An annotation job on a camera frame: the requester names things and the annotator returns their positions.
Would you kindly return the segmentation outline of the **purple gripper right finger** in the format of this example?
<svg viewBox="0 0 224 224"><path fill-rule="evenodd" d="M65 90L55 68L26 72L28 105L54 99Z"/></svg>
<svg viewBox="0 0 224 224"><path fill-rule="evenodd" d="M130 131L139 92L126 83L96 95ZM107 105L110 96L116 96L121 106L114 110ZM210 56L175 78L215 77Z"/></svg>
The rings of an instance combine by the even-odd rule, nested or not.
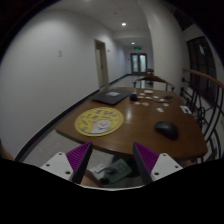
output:
<svg viewBox="0 0 224 224"><path fill-rule="evenodd" d="M133 154L145 185L182 169L167 153L157 154L137 142L133 143Z"/></svg>

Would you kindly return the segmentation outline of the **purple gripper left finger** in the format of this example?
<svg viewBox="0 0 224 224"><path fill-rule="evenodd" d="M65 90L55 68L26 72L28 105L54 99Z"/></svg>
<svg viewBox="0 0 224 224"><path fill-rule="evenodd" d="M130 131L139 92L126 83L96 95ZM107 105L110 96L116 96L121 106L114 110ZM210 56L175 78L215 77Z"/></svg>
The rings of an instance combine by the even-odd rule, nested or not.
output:
<svg viewBox="0 0 224 224"><path fill-rule="evenodd" d="M56 153L41 168L65 180L80 184L91 154L92 143L87 142L68 153Z"/></svg>

